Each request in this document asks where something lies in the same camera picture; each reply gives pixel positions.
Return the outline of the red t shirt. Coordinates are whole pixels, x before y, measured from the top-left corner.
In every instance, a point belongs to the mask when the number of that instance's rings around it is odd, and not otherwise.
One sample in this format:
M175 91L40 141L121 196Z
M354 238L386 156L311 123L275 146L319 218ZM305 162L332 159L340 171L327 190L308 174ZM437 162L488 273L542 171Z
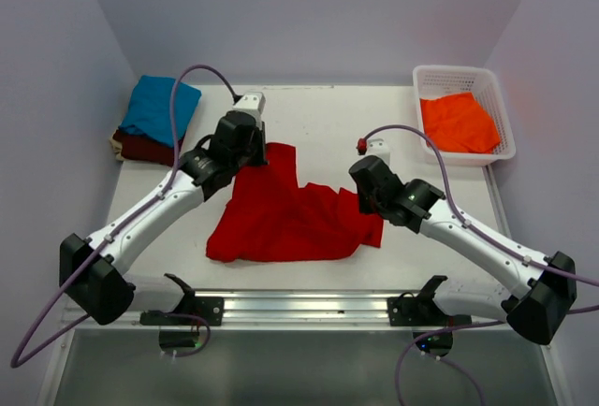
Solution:
M358 210L358 196L297 181L296 148L266 147L268 163L246 167L206 244L212 261L258 263L333 261L359 247L379 248L383 220Z

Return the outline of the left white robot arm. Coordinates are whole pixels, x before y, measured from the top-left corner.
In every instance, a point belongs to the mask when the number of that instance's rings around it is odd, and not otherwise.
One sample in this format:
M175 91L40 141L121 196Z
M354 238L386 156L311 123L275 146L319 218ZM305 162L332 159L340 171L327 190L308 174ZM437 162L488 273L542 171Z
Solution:
M257 109L235 108L215 132L179 159L178 165L135 207L82 239L72 234L60 245L59 284L98 324L128 311L162 312L173 324L194 314L194 291L181 278L131 282L135 260L164 231L231 184L240 170L266 163L265 130Z

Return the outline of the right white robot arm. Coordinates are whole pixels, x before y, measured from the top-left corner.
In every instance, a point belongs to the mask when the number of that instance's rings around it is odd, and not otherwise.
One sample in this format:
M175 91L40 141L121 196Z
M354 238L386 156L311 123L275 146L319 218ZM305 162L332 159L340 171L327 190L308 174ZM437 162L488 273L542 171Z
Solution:
M368 155L349 169L359 210L433 239L482 268L497 285L434 275L415 295L387 302L394 326L466 325L480 317L506 322L521 337L549 344L577 298L574 260L547 256L495 232L421 179L402 182L383 159Z

